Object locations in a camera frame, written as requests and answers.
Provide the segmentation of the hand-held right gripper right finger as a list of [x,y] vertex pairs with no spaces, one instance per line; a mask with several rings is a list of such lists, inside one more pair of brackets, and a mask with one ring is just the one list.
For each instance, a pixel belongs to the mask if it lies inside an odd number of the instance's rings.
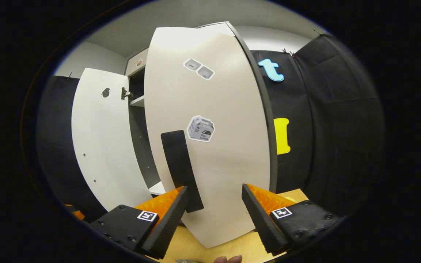
[[267,253],[299,253],[338,228],[342,217],[313,201],[294,202],[244,183],[242,201]]

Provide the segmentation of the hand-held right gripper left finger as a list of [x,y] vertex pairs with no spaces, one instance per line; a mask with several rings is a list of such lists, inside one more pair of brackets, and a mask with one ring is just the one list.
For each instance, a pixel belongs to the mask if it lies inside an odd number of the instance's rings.
[[90,227],[127,250],[163,259],[188,204],[188,187],[181,186],[136,207],[118,205]]

